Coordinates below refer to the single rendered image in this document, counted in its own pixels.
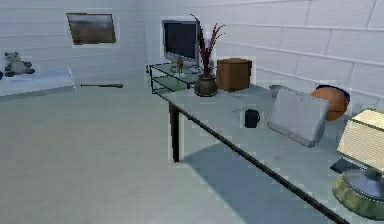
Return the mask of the pale blue bed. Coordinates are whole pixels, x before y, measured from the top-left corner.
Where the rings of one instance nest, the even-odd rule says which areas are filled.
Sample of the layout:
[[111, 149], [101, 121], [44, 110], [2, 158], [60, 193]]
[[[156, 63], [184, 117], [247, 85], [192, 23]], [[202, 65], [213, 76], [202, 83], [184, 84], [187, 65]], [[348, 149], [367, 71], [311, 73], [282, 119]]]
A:
[[70, 68], [48, 72], [36, 72], [0, 80], [0, 97], [45, 91], [57, 88], [74, 87]]

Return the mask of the red plant in dark pot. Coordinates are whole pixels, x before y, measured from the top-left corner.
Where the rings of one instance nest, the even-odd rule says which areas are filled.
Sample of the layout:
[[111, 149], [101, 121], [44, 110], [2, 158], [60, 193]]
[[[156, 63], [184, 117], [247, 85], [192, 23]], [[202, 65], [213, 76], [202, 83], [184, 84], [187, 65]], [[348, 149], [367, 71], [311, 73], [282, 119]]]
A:
[[218, 26], [215, 24], [211, 38], [209, 42], [206, 42], [200, 20], [195, 15], [192, 15], [192, 17], [197, 23], [199, 52], [203, 63], [202, 74], [196, 81], [194, 93], [200, 97], [212, 97], [217, 94], [218, 87], [216, 85], [215, 77], [211, 74], [212, 67], [210, 66], [210, 57], [217, 40], [221, 36], [219, 31], [223, 28], [223, 25]]

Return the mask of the glass television stand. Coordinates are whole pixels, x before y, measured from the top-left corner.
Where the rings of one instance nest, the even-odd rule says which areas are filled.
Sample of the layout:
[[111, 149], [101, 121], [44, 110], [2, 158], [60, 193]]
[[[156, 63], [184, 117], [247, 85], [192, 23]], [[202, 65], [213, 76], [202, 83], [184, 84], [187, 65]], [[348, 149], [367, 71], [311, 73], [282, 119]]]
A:
[[196, 83], [199, 75], [186, 69], [181, 74], [177, 72], [174, 63], [152, 64], [146, 67], [150, 78], [153, 94], [165, 94], [184, 89], [190, 89]]

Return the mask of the brown wooden box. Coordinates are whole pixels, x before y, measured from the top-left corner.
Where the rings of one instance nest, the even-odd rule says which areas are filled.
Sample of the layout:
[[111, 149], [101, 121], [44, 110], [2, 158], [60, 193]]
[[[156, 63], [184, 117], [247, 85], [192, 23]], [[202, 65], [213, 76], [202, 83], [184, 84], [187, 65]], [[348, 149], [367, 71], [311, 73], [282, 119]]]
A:
[[235, 92], [249, 87], [252, 61], [228, 58], [217, 61], [216, 83], [219, 89]]

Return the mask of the black mug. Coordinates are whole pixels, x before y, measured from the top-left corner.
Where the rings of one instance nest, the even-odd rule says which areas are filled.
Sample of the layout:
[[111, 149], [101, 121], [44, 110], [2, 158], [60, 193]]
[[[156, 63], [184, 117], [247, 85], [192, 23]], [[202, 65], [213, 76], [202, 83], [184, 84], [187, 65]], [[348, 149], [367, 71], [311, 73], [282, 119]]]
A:
[[260, 114], [257, 110], [247, 109], [244, 116], [244, 125], [246, 128], [256, 128], [260, 121]]

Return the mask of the grey television set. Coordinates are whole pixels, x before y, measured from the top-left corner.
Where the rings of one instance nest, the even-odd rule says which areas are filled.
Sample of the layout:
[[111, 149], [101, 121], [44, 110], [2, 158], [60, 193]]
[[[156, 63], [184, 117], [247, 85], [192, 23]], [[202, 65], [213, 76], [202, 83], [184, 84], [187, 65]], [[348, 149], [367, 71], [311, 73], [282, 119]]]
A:
[[178, 58], [187, 66], [199, 63], [198, 23], [196, 21], [163, 20], [164, 57], [170, 61]]

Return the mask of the orange basketball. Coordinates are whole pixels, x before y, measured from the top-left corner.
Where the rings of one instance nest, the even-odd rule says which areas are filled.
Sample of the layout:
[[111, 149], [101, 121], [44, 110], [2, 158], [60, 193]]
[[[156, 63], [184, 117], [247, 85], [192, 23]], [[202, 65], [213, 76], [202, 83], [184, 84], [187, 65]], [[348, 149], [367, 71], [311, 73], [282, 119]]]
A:
[[340, 118], [346, 112], [350, 102], [350, 95], [347, 92], [333, 86], [319, 86], [311, 95], [329, 101], [328, 121]]

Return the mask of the flat black slab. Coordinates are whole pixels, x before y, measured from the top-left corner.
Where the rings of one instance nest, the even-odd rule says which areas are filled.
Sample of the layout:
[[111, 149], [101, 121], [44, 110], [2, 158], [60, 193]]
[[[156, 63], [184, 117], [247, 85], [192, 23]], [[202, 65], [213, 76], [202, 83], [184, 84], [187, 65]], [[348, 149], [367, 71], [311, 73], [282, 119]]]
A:
[[347, 170], [360, 169], [360, 166], [353, 162], [348, 161], [345, 158], [340, 158], [330, 167], [330, 169], [338, 174], [342, 174]]

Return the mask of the grey teddy bear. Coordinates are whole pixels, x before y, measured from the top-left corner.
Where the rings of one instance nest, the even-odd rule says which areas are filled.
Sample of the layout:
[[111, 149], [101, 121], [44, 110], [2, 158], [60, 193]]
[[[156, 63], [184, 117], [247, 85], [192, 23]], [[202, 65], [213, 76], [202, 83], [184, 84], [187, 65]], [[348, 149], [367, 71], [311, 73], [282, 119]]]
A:
[[17, 52], [5, 53], [8, 65], [5, 67], [5, 76], [13, 77], [16, 75], [33, 74], [35, 70], [32, 68], [31, 62], [22, 61]]

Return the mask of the green pot with grey lid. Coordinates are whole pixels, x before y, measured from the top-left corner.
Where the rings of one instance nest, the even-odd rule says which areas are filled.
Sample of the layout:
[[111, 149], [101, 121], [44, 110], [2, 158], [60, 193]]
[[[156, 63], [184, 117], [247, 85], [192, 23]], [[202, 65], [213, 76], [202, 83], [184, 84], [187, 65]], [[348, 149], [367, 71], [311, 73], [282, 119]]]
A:
[[349, 211], [374, 221], [384, 221], [384, 177], [371, 169], [350, 169], [335, 181], [332, 192]]

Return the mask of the pale table with black frame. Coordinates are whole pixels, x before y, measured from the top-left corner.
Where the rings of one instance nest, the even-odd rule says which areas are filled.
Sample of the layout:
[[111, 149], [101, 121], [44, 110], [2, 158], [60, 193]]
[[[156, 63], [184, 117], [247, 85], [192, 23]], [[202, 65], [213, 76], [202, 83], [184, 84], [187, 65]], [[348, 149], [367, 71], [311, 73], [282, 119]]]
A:
[[[199, 97], [193, 90], [184, 89], [160, 97], [169, 103], [172, 114], [183, 114], [335, 224], [384, 224], [349, 211], [333, 195], [338, 174], [330, 167], [341, 158], [337, 146], [346, 116], [328, 122], [321, 141], [307, 148], [267, 127], [274, 99], [262, 87], [251, 86], [234, 93], [220, 91], [213, 97]], [[260, 114], [256, 128], [244, 125], [247, 109]]]

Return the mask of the dark framed wall picture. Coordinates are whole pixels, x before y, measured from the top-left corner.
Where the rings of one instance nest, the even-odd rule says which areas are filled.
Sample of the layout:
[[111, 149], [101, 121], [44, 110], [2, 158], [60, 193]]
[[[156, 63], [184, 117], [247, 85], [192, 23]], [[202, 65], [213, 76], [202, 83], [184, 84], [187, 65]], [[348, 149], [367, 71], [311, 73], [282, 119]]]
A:
[[67, 13], [74, 45], [115, 43], [115, 29], [111, 14]]

